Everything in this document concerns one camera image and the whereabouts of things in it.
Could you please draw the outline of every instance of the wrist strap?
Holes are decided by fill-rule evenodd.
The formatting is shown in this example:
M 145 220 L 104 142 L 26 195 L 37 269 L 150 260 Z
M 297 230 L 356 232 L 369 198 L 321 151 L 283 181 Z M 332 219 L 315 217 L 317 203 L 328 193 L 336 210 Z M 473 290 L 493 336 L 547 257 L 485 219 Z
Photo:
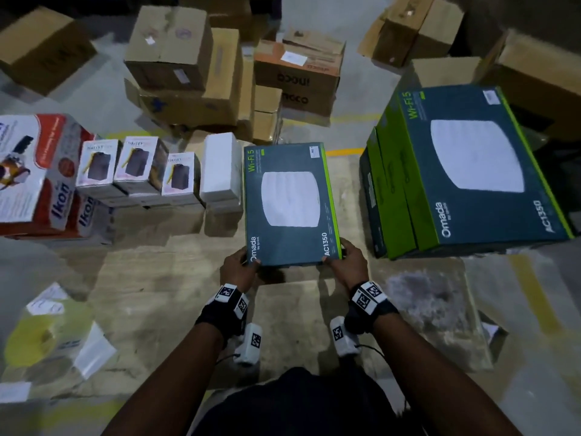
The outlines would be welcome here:
M 373 323 L 380 315 L 399 313 L 379 285 L 366 281 L 351 290 L 349 311 L 345 315 L 345 329 L 361 335 L 373 331 Z
M 196 324 L 207 322 L 222 333 L 224 345 L 233 335 L 242 335 L 246 326 L 248 297 L 232 284 L 225 284 L 202 309 Z

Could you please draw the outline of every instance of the person's right arm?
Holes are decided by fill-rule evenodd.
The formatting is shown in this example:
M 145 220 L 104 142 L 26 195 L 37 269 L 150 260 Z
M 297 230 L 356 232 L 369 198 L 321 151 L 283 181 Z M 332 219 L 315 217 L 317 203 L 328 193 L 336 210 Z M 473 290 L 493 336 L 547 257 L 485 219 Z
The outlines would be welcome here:
M 369 280 L 361 250 L 341 239 L 344 260 L 325 260 L 347 289 Z M 522 436 L 467 374 L 413 330 L 398 313 L 380 315 L 373 336 L 397 383 L 413 407 L 442 436 Z

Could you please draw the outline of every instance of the person's left arm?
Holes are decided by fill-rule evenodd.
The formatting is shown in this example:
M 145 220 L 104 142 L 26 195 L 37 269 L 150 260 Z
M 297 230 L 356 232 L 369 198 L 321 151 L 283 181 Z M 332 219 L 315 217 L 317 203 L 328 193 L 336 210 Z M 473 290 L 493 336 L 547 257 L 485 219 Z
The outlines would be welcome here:
M 241 260 L 245 253 L 246 247 L 226 257 L 220 268 L 220 284 L 235 285 L 242 293 L 250 290 L 260 265 L 254 262 L 243 266 Z M 224 339 L 231 336 L 231 326 L 236 326 L 235 320 L 218 318 L 217 312 L 221 311 L 214 309 L 210 315 L 202 311 L 197 324 L 127 400 L 105 428 L 103 436 L 181 436 L 187 433 L 214 372 Z

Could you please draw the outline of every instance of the wire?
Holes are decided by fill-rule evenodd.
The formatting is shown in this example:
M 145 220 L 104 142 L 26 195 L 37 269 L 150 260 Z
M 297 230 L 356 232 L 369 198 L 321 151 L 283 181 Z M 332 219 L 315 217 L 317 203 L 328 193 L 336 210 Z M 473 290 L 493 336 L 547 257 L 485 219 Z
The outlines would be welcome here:
M 224 361 L 225 359 L 232 358 L 233 356 L 234 356 L 234 357 L 236 357 L 236 356 L 240 356 L 240 353 L 233 353 L 232 355 L 225 356 L 225 357 L 223 357 L 223 358 L 221 358 L 221 359 L 217 360 L 215 365 L 217 366 L 218 364 L 220 364 L 220 363 L 221 363 L 222 361 Z
M 367 344 L 358 344 L 355 347 L 367 347 L 368 349 L 371 349 L 372 351 L 376 351 L 377 353 L 379 353 L 381 355 L 381 358 L 385 359 L 385 357 L 383 356 L 383 353 L 381 353 L 380 351 L 378 351 L 376 348 L 374 348 L 372 346 L 368 346 Z

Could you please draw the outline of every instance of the forearm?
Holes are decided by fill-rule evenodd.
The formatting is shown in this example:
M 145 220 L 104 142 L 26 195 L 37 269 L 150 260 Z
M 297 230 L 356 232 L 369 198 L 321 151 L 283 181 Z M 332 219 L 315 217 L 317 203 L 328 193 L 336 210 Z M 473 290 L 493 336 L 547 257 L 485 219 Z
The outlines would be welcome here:
M 109 423 L 104 436 L 185 435 L 222 349 L 222 335 L 196 325 Z
M 377 318 L 374 336 L 410 403 L 448 435 L 520 435 L 480 387 L 400 315 Z

